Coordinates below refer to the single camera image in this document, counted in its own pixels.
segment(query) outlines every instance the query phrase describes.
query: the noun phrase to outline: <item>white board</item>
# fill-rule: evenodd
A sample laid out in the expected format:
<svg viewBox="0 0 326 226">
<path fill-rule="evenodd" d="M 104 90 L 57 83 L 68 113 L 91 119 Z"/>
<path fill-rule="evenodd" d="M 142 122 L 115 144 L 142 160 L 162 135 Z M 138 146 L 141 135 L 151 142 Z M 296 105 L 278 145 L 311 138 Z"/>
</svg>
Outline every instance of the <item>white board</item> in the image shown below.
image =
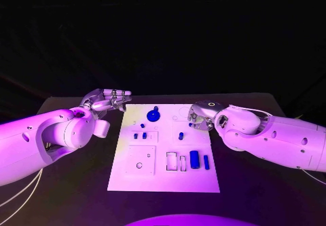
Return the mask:
<svg viewBox="0 0 326 226">
<path fill-rule="evenodd" d="M 155 106 L 159 107 L 161 119 L 151 122 L 146 115 Z M 128 105 L 109 191 L 220 193 L 210 132 L 190 127 L 190 108 L 191 105 Z M 200 152 L 200 169 L 191 168 L 192 150 Z M 177 153 L 178 170 L 166 170 L 168 152 Z M 210 157 L 210 170 L 205 170 L 204 155 Z M 181 156 L 187 157 L 187 171 L 181 171 Z"/>
</svg>

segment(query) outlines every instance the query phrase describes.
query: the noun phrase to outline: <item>gray table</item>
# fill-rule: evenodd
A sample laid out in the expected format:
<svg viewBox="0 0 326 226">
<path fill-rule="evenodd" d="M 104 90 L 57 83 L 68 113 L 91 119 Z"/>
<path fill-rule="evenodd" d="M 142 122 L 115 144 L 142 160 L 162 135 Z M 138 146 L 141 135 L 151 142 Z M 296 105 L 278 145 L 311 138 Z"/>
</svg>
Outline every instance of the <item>gray table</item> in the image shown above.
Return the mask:
<svg viewBox="0 0 326 226">
<path fill-rule="evenodd" d="M 285 116 L 267 93 L 135 96 L 130 103 L 192 104 L 204 99 Z M 53 97 L 40 113 L 73 108 L 80 101 L 81 97 Z M 112 123 L 107 138 L 94 136 L 83 149 L 45 168 L 35 195 L 8 225 L 120 226 L 181 213 L 224 216 L 259 225 L 325 225 L 326 186 L 301 170 L 279 166 L 249 152 L 233 151 L 217 131 L 210 135 L 220 194 L 107 191 L 123 113 L 110 111 L 104 119 Z M 34 176 L 0 187 L 0 202 L 21 191 Z M 0 221 L 21 206 L 29 191 L 0 208 Z"/>
</svg>

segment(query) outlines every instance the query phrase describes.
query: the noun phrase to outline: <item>blue object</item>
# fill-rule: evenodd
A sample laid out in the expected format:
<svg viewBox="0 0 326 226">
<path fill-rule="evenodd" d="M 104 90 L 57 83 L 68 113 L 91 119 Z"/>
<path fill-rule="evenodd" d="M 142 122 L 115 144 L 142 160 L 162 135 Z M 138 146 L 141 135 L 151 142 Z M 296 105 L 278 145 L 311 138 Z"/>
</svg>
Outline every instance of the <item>blue object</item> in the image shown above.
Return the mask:
<svg viewBox="0 0 326 226">
<path fill-rule="evenodd" d="M 192 169 L 200 169 L 200 153 L 198 153 L 198 151 L 191 151 L 191 167 L 192 167 Z"/>
<path fill-rule="evenodd" d="M 149 121 L 155 122 L 161 119 L 159 107 L 155 106 L 155 110 L 149 111 L 148 113 Z"/>
<path fill-rule="evenodd" d="M 184 139 L 184 133 L 179 133 L 179 140 Z"/>
<path fill-rule="evenodd" d="M 205 162 L 205 169 L 210 170 L 210 157 L 204 156 L 204 162 Z"/>
</svg>

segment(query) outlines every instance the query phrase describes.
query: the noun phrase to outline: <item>robotic hand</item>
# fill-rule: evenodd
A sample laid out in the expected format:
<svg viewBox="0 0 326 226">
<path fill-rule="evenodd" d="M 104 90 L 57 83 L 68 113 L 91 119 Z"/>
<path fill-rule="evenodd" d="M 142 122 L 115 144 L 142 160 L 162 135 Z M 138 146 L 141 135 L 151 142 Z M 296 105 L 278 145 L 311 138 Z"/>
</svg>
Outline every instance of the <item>robotic hand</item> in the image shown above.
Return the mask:
<svg viewBox="0 0 326 226">
<path fill-rule="evenodd" d="M 130 91 L 96 89 L 80 107 L 0 125 L 0 186 L 29 176 L 84 147 L 93 134 L 106 138 L 110 123 L 102 118 L 107 111 L 126 111 L 130 95 Z"/>
<path fill-rule="evenodd" d="M 262 112 L 259 117 L 252 111 Z M 214 101 L 198 101 L 191 109 L 190 126 L 213 130 L 214 125 L 226 145 L 286 167 L 326 172 L 326 128 L 299 119 Z"/>
</svg>

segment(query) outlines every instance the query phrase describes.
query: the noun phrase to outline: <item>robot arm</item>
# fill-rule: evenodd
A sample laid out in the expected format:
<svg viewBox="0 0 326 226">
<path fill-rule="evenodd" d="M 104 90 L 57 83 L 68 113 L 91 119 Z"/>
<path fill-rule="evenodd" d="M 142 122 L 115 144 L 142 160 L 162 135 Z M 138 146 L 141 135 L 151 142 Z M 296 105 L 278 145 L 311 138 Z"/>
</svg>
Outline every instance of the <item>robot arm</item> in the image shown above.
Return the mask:
<svg viewBox="0 0 326 226">
<path fill-rule="evenodd" d="M 260 110 L 230 105 L 224 108 L 214 101 L 197 102 L 188 120 L 195 129 L 216 129 L 226 145 L 236 151 L 249 151 L 254 156 L 279 165 L 304 170 L 326 172 L 326 128 L 299 119 L 273 116 L 259 117 Z"/>
<path fill-rule="evenodd" d="M 93 135 L 106 138 L 107 111 L 126 111 L 132 92 L 96 89 L 80 107 L 57 110 L 0 125 L 0 186 L 29 176 L 84 147 Z"/>
</svg>

